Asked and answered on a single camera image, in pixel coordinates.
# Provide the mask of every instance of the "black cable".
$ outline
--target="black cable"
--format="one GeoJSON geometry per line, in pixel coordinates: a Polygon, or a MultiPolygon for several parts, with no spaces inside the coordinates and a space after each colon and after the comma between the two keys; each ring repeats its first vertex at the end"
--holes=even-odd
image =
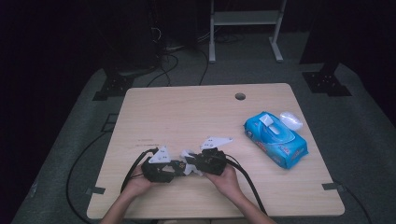
{"type": "Polygon", "coordinates": [[[171,84],[171,78],[169,77],[168,72],[165,71],[165,69],[163,69],[163,64],[162,64],[162,63],[160,63],[160,68],[161,68],[161,70],[163,70],[163,72],[164,72],[165,75],[166,75],[166,78],[168,79],[168,84],[167,84],[166,86],[172,86],[172,84],[171,84]]]}
{"type": "Polygon", "coordinates": [[[347,188],[346,186],[344,186],[340,181],[338,181],[338,180],[336,180],[336,179],[334,179],[334,178],[333,178],[332,180],[333,180],[335,183],[337,183],[338,185],[340,185],[341,187],[343,187],[343,188],[346,190],[346,192],[348,192],[348,193],[355,199],[355,201],[356,201],[356,202],[359,204],[359,206],[361,207],[361,210],[363,210],[364,215],[366,215],[367,221],[368,221],[370,224],[372,224],[373,221],[371,220],[369,213],[368,213],[367,210],[364,208],[363,203],[358,199],[358,197],[356,197],[356,195],[355,195],[349,188],[347,188]]]}
{"type": "Polygon", "coordinates": [[[152,149],[146,150],[146,151],[142,152],[142,154],[140,154],[140,156],[136,159],[136,161],[132,165],[131,169],[129,169],[128,174],[125,176],[124,181],[122,182],[120,192],[122,192],[125,189],[126,185],[128,184],[128,181],[131,179],[131,175],[134,172],[134,169],[137,167],[139,162],[141,160],[143,160],[143,158],[146,156],[146,154],[148,154],[149,152],[151,152],[152,154],[155,154],[157,151],[158,151],[158,148],[152,148],[152,149]]]}
{"type": "Polygon", "coordinates": [[[225,154],[225,156],[232,158],[239,166],[241,166],[241,164],[239,164],[239,161],[236,158],[234,158],[228,154],[225,154]]]}
{"type": "Polygon", "coordinates": [[[166,54],[171,54],[171,53],[175,53],[184,49],[187,49],[187,46],[180,46],[180,47],[176,47],[175,49],[165,49],[162,54],[166,55],[166,54]]]}
{"type": "Polygon", "coordinates": [[[147,85],[146,87],[149,87],[149,85],[151,85],[151,83],[154,82],[157,78],[159,78],[159,77],[161,77],[161,76],[163,76],[163,75],[167,75],[168,72],[174,70],[174,69],[177,67],[177,65],[178,65],[178,58],[177,58],[175,55],[172,55],[172,54],[169,54],[168,56],[171,56],[171,57],[173,57],[173,58],[176,60],[175,65],[173,65],[170,69],[168,69],[168,70],[162,72],[161,74],[159,74],[159,75],[156,76],[155,78],[153,78],[153,79],[148,83],[148,85],[147,85]]]}
{"type": "Polygon", "coordinates": [[[69,183],[70,183],[70,178],[73,174],[74,168],[76,167],[76,164],[78,163],[79,159],[81,159],[82,155],[84,155],[84,153],[97,141],[99,140],[101,137],[103,137],[105,134],[107,133],[111,133],[111,131],[105,131],[102,134],[100,134],[99,136],[97,136],[93,141],[91,141],[83,150],[82,152],[78,155],[77,159],[74,161],[72,168],[69,171],[69,175],[67,177],[67,181],[66,181],[66,199],[67,199],[67,203],[69,204],[70,208],[72,209],[73,213],[76,214],[77,217],[79,217],[79,219],[81,219],[84,223],[87,224],[91,224],[91,222],[89,220],[87,220],[85,217],[83,217],[82,215],[80,215],[78,213],[78,211],[76,210],[76,208],[74,207],[74,205],[72,204],[71,200],[70,200],[70,196],[69,196],[69,183]]]}
{"type": "Polygon", "coordinates": [[[204,56],[205,56],[205,61],[206,61],[205,71],[204,71],[204,73],[202,74],[201,80],[199,81],[199,84],[198,84],[199,86],[201,86],[201,85],[202,85],[202,81],[204,80],[204,77],[205,77],[205,75],[206,75],[207,68],[208,68],[208,66],[209,66],[209,60],[207,59],[206,54],[205,54],[201,49],[199,49],[199,51],[201,51],[201,53],[204,54],[204,56]]]}
{"type": "Polygon", "coordinates": [[[253,191],[254,197],[256,197],[256,201],[259,204],[260,209],[262,210],[262,212],[264,212],[265,215],[267,215],[267,212],[265,211],[264,205],[262,204],[262,200],[260,199],[260,195],[256,190],[256,187],[254,187],[253,181],[251,181],[250,176],[248,176],[248,172],[246,172],[242,166],[236,164],[233,161],[230,161],[228,159],[225,159],[227,161],[227,163],[229,163],[231,166],[235,167],[238,171],[240,171],[245,179],[247,180],[248,184],[251,187],[251,190],[253,191]]]}
{"type": "Polygon", "coordinates": [[[215,41],[217,44],[231,45],[245,39],[245,36],[243,34],[240,35],[242,37],[238,37],[237,35],[230,35],[230,34],[220,34],[216,36],[215,41]]]}

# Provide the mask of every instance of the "hole in table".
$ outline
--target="hole in table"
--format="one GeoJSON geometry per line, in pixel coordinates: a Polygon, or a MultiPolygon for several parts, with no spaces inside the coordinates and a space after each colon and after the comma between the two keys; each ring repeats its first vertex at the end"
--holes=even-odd
{"type": "Polygon", "coordinates": [[[246,98],[247,98],[246,95],[244,93],[242,93],[242,92],[238,92],[235,95],[235,99],[240,100],[240,101],[245,100],[246,98]]]}

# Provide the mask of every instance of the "white plastic part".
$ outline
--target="white plastic part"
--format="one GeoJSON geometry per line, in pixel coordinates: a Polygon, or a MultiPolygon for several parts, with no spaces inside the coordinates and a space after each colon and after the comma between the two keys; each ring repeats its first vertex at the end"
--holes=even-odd
{"type": "Polygon", "coordinates": [[[158,152],[148,160],[149,163],[166,163],[170,161],[171,157],[169,156],[167,147],[161,147],[158,152]]]}
{"type": "Polygon", "coordinates": [[[231,143],[233,139],[231,137],[208,137],[203,144],[201,144],[201,149],[210,149],[214,147],[219,147],[228,143],[231,143]]]}
{"type": "Polygon", "coordinates": [[[184,169],[184,174],[185,175],[189,175],[191,172],[195,172],[198,175],[203,175],[203,173],[201,171],[199,171],[195,165],[192,164],[188,164],[186,161],[186,157],[192,157],[190,155],[190,153],[194,153],[193,151],[189,150],[189,149],[185,149],[181,152],[180,158],[186,162],[186,168],[184,169]]]}
{"type": "Polygon", "coordinates": [[[298,131],[303,127],[303,123],[289,111],[285,111],[280,114],[280,121],[293,131],[298,131]]]}

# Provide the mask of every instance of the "dark background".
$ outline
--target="dark background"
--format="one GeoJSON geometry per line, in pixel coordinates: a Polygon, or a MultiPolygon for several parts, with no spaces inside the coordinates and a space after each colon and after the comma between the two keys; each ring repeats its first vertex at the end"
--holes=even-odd
{"type": "MultiPolygon", "coordinates": [[[[216,7],[227,2],[216,1],[216,7]]],[[[278,4],[231,1],[237,10],[278,4]]],[[[0,2],[1,223],[14,217],[104,55],[152,66],[161,46],[152,44],[148,25],[194,45],[196,36],[208,32],[209,6],[208,0],[0,2]]],[[[289,0],[281,32],[310,31],[301,62],[336,58],[349,66],[394,124],[395,9],[392,1],[289,0]]]]}

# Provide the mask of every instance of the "black device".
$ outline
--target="black device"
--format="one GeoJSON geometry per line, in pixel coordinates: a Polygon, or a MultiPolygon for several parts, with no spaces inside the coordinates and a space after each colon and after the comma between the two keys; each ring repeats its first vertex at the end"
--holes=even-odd
{"type": "MultiPolygon", "coordinates": [[[[151,152],[155,154],[159,151],[158,148],[152,148],[147,151],[144,151],[134,162],[131,169],[129,170],[128,174],[125,176],[124,181],[122,183],[120,191],[122,192],[126,187],[129,180],[134,178],[131,176],[134,169],[138,165],[143,158],[151,152]]],[[[175,176],[185,176],[184,171],[186,169],[187,164],[195,165],[195,167],[205,173],[212,174],[212,175],[221,175],[225,169],[225,166],[231,164],[231,166],[235,167],[239,170],[244,177],[246,178],[247,182],[249,183],[254,196],[256,197],[257,203],[259,204],[260,209],[267,214],[264,206],[262,204],[262,200],[253,185],[248,173],[239,165],[239,163],[235,163],[230,161],[226,158],[226,154],[223,151],[218,150],[216,147],[204,149],[202,153],[194,154],[189,153],[189,157],[185,157],[186,162],[184,161],[169,161],[163,163],[149,163],[151,157],[148,157],[142,164],[142,171],[143,175],[146,179],[151,182],[160,182],[160,183],[170,183],[175,176]],[[165,166],[171,166],[174,169],[174,172],[165,171],[163,168],[165,166]]]]}

